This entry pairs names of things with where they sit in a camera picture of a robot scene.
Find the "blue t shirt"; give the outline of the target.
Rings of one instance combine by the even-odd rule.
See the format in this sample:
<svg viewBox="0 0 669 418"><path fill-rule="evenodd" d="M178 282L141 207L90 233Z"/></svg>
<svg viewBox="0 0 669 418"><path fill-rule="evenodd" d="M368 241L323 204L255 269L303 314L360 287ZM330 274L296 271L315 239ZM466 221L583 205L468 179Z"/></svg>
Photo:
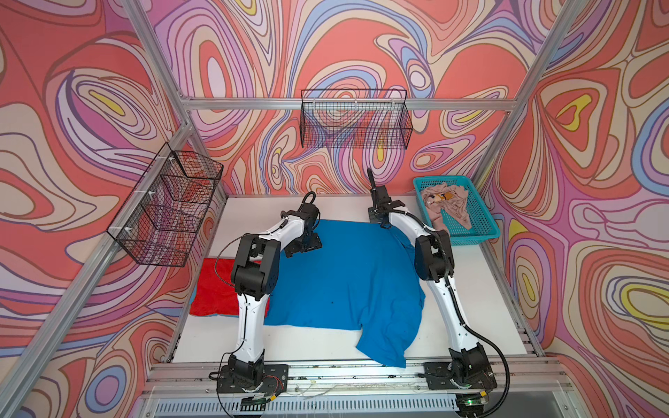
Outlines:
<svg viewBox="0 0 669 418"><path fill-rule="evenodd" d="M280 258L266 325L358 331L358 351L405 367L425 301L413 245L394 226L324 220L316 231L321 248Z"/></svg>

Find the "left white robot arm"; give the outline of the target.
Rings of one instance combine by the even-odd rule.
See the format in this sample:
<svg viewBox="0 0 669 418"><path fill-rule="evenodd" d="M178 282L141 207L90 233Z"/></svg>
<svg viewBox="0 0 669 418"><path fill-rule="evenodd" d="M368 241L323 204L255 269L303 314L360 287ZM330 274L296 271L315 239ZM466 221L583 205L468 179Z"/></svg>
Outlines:
<svg viewBox="0 0 669 418"><path fill-rule="evenodd" d="M316 194L309 192L298 209L282 212L275 226L239 238L230 276L239 305L238 340L236 348L221 357L219 371L212 375L219 394L238 389L268 390L278 395L285 388L286 366L265 369L263 326L282 255L289 258L322 248L316 232L321 213L315 200Z"/></svg>

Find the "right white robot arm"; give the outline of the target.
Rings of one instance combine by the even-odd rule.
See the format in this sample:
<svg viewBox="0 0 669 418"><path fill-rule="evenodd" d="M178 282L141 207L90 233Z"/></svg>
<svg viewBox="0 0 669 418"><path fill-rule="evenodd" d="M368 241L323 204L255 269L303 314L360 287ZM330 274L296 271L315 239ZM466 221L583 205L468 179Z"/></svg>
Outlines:
<svg viewBox="0 0 669 418"><path fill-rule="evenodd" d="M386 187L376 184L370 168L367 176L372 199L370 212L383 226L397 228L413 245L416 273L428 284L446 325L451 362L437 371L437 376L456 388L493 390L498 385L490 361L479 334L473 332L465 319L456 291L455 260L449 235L427 226L400 200L392 200Z"/></svg>

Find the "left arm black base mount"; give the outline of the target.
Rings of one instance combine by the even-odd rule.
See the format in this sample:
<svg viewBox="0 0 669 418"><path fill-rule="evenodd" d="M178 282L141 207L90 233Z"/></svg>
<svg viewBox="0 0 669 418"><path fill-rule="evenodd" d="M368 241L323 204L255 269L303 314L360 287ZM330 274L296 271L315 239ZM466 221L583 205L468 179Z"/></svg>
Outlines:
<svg viewBox="0 0 669 418"><path fill-rule="evenodd" d="M223 364L216 381L217 394L263 393L280 395L286 391L289 365L269 364L261 355L256 362L243 362L231 355Z"/></svg>

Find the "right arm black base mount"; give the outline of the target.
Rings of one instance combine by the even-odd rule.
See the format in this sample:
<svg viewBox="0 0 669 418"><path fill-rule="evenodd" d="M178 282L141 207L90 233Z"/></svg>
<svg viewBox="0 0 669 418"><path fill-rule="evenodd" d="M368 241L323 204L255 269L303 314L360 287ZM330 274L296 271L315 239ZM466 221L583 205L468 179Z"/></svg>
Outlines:
<svg viewBox="0 0 669 418"><path fill-rule="evenodd" d="M451 349L449 362L425 362L423 376L430 390L482 389L486 392L498 387L484 347L477 343L472 349Z"/></svg>

